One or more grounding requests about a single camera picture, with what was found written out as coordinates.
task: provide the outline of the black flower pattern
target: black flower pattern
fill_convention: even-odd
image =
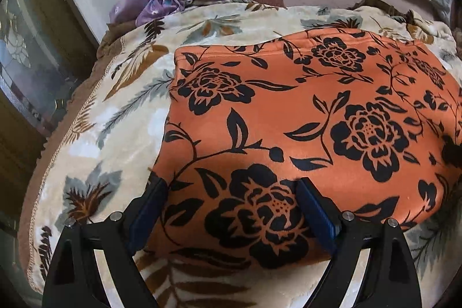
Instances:
[[[348,105],[345,120],[332,127],[334,152],[351,160],[362,160],[378,182],[388,181],[400,168],[397,153],[402,153],[409,141],[401,126],[390,119],[382,105],[366,103]]]
[[[205,67],[196,77],[184,82],[178,94],[189,97],[189,109],[195,115],[205,114],[221,100],[250,103],[255,91],[242,84],[240,76],[222,72],[218,68]]]
[[[419,70],[426,74],[431,79],[433,84],[435,84],[438,88],[443,89],[444,81],[441,76],[444,76],[446,72],[440,71],[436,67],[432,67],[423,60],[417,58],[412,59],[414,60],[414,63],[419,68]]]
[[[369,46],[367,48],[366,53],[368,53],[369,55],[376,55],[376,54],[380,54],[380,50],[377,49],[376,47]]]
[[[338,67],[349,72],[362,72],[361,63],[366,59],[366,55],[358,49],[347,48],[339,37],[325,38],[323,44],[314,47],[311,52],[323,66]]]
[[[205,218],[206,231],[222,247],[250,246],[250,255],[269,269],[295,263],[308,253],[308,242],[299,233],[305,223],[293,198],[295,182],[278,183],[268,167],[253,164],[233,171],[229,192]],[[308,229],[303,235],[311,236]]]
[[[422,200],[426,202],[425,211],[428,213],[436,205],[437,189],[434,183],[427,183],[425,180],[419,180],[419,194]]]
[[[424,101],[428,103],[429,108],[436,110],[435,95],[431,91],[425,91]]]
[[[305,64],[309,65],[311,63],[311,58],[313,58],[311,55],[301,55],[298,58],[294,59],[295,64]]]

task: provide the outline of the beige floral blanket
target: beige floral blanket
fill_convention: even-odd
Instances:
[[[163,138],[175,49],[185,44],[259,44],[328,24],[358,27],[395,40],[422,40],[461,83],[462,63],[449,28],[422,20],[418,14],[414,14],[413,25],[402,19],[367,6],[355,11],[307,6],[283,9],[231,0],[188,9],[126,34],[122,52],[108,65],[53,155],[29,228],[21,229],[28,232],[27,278],[33,289],[43,291],[66,218],[101,221],[115,210],[124,210],[131,199],[143,193],[148,168],[156,160]],[[454,189],[440,212],[407,232],[424,307],[438,301],[462,264],[458,250],[462,240],[460,192],[459,187]],[[367,254],[363,251],[361,255],[344,307],[353,304]],[[98,253],[96,258],[112,307],[122,307],[104,257]],[[162,308],[302,307],[327,265],[234,274],[158,260],[143,252],[135,259]]]

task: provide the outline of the blue gripper pad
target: blue gripper pad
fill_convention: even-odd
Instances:
[[[296,200],[316,238],[331,255],[337,250],[336,237],[341,228],[338,220],[340,211],[330,199],[327,199],[318,192],[308,178],[298,181],[296,188]]]
[[[131,254],[143,249],[154,228],[154,225],[162,213],[167,201],[168,187],[165,180],[157,178],[154,173],[149,176],[150,185],[140,199],[144,200],[143,206],[136,213],[131,226],[127,229],[128,244],[126,245]]]

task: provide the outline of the orange floral pillow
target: orange floral pillow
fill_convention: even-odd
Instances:
[[[460,171],[459,85],[419,41],[325,28],[252,46],[188,46],[153,171],[169,199],[147,248],[231,269],[325,259],[294,196],[308,176],[340,210],[408,229]]]

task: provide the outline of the metal screw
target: metal screw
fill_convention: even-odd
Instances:
[[[64,222],[64,225],[66,227],[73,227],[73,225],[75,225],[76,222],[77,221],[75,220],[75,218],[70,217],[70,218],[66,219],[66,221]]]
[[[111,221],[117,222],[122,218],[122,212],[121,211],[115,211],[114,213],[111,213],[109,216]]]
[[[394,218],[389,218],[387,220],[387,223],[391,226],[391,227],[398,227],[399,223],[396,219]]]
[[[343,219],[346,219],[347,221],[354,220],[354,214],[348,210],[342,213],[342,217]]]

